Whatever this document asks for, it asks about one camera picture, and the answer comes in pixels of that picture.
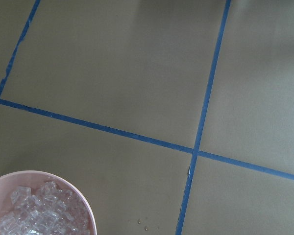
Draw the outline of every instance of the blue tape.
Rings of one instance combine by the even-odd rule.
[[[8,64],[8,66],[6,67],[6,70],[5,70],[5,78],[2,79],[1,82],[0,82],[0,96],[1,96],[1,94],[2,94],[2,91],[3,91],[3,89],[4,89],[4,86],[5,86],[5,84],[6,84],[6,81],[8,80],[8,77],[9,77],[9,75],[10,75],[10,72],[11,72],[11,70],[12,70],[13,63],[14,63],[14,59],[15,59],[16,53],[17,53],[17,51],[18,51],[19,45],[20,45],[20,43],[24,40],[24,38],[25,38],[25,36],[26,36],[26,34],[27,34],[27,31],[28,31],[29,25],[30,25],[30,23],[32,22],[32,20],[33,20],[33,18],[34,18],[34,15],[35,15],[35,13],[36,13],[36,10],[37,10],[37,8],[38,8],[39,3],[40,3],[40,0],[36,0],[36,1],[35,1],[34,5],[33,5],[33,8],[32,8],[32,10],[31,10],[31,12],[30,12],[30,14],[29,14],[29,16],[28,16],[28,19],[27,19],[27,21],[26,21],[26,24],[25,24],[25,26],[24,26],[24,28],[23,28],[23,31],[22,31],[22,33],[21,33],[21,35],[20,35],[20,38],[19,38],[18,42],[16,43],[16,46],[15,46],[14,51],[13,51],[13,53],[12,53],[11,59],[10,59],[10,61],[9,61],[9,64]]]
[[[152,143],[152,144],[155,144],[155,145],[159,145],[159,146],[162,146],[162,147],[182,151],[182,152],[185,152],[185,153],[192,153],[192,151],[193,151],[193,149],[191,149],[191,148],[184,147],[184,146],[181,146],[181,145],[178,145],[178,144],[157,140],[157,139],[142,136],[142,135],[137,135],[137,134],[134,134],[134,133],[131,133],[131,132],[122,131],[122,130],[111,128],[111,127],[108,127],[108,126],[99,125],[99,124],[92,123],[92,122],[89,122],[89,121],[84,121],[84,120],[80,120],[80,119],[77,119],[77,118],[73,118],[73,117],[69,117],[69,116],[65,116],[65,115],[61,115],[61,114],[56,114],[56,113],[52,113],[52,112],[37,109],[37,108],[28,107],[28,106],[25,106],[25,105],[22,105],[22,104],[14,103],[14,102],[3,100],[3,99],[0,99],[0,104],[5,105],[5,106],[9,106],[9,107],[12,107],[12,108],[16,108],[16,109],[26,110],[26,111],[31,112],[31,113],[35,113],[35,114],[39,114],[39,115],[42,115],[42,116],[58,119],[58,120],[61,120],[61,121],[66,121],[66,122],[74,123],[74,124],[77,124],[77,125],[90,127],[92,129],[101,130],[101,131],[104,131],[104,132],[109,132],[109,133],[112,133],[112,134],[115,134],[115,135],[124,136],[124,137],[128,137],[128,138],[131,138],[131,139]]]
[[[251,169],[251,170],[256,170],[259,172],[263,172],[266,174],[270,174],[270,175],[275,175],[275,176],[279,176],[282,178],[286,178],[286,179],[290,179],[290,180],[294,180],[294,175],[293,174],[289,174],[283,171],[279,171],[279,170],[274,170],[271,168],[267,168],[264,166],[259,166],[259,165],[255,165],[255,164],[251,164],[251,163],[246,163],[246,162],[242,162],[242,161],[238,161],[232,158],[227,158],[227,157],[223,157],[220,155],[216,155],[216,154],[212,154],[212,153],[207,153],[207,152],[203,152],[203,151],[199,151],[198,155],[204,157],[204,158],[209,158],[212,160],[216,160],[219,162],[223,162],[223,163],[228,163],[231,165],[237,165],[240,167],[244,167],[247,169]]]
[[[205,125],[205,119],[206,119],[206,115],[207,115],[210,94],[211,94],[212,85],[213,85],[213,81],[214,81],[214,77],[215,77],[219,52],[220,52],[220,48],[221,48],[221,42],[222,42],[222,38],[223,38],[225,23],[226,23],[226,19],[228,16],[230,4],[231,4],[231,0],[227,0],[225,3],[225,7],[224,7],[224,12],[223,12],[222,21],[221,21],[221,25],[220,25],[220,29],[219,29],[216,48],[215,48],[215,52],[214,52],[214,56],[213,56],[213,60],[212,60],[211,68],[210,68],[210,74],[209,74],[206,94],[205,94],[205,98],[204,98],[204,103],[202,105],[200,121],[199,121],[198,129],[197,129],[196,140],[195,140],[194,150],[193,150],[193,154],[192,154],[192,160],[191,160],[191,164],[190,164],[189,175],[187,177],[187,181],[186,181],[186,185],[185,185],[185,189],[184,189],[181,211],[180,211],[180,215],[178,218],[175,235],[182,234],[182,229],[183,229],[183,224],[184,224],[184,220],[185,220],[187,204],[188,204],[188,200],[190,197],[192,181],[193,181],[195,166],[196,166],[196,162],[197,162],[197,156],[198,156],[198,152],[199,152],[202,132],[203,132],[203,128]]]

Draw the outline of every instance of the pile of ice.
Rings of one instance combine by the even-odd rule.
[[[46,182],[36,193],[17,187],[13,211],[0,219],[0,235],[90,235],[89,214],[80,197]]]

